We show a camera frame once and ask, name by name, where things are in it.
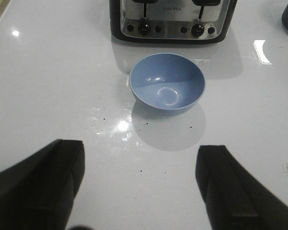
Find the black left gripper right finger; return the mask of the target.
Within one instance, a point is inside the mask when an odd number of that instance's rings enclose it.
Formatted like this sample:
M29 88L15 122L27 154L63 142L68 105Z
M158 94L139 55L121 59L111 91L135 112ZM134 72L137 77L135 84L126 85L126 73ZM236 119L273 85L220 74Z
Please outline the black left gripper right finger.
M195 179L214 230L288 230L288 206L225 146L200 146Z

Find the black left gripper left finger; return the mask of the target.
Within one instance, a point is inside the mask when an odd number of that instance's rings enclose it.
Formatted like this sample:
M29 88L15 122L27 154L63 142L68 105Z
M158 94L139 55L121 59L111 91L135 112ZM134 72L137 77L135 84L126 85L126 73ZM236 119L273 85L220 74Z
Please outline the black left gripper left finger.
M84 144L57 139L0 172L0 230L63 230L85 172Z

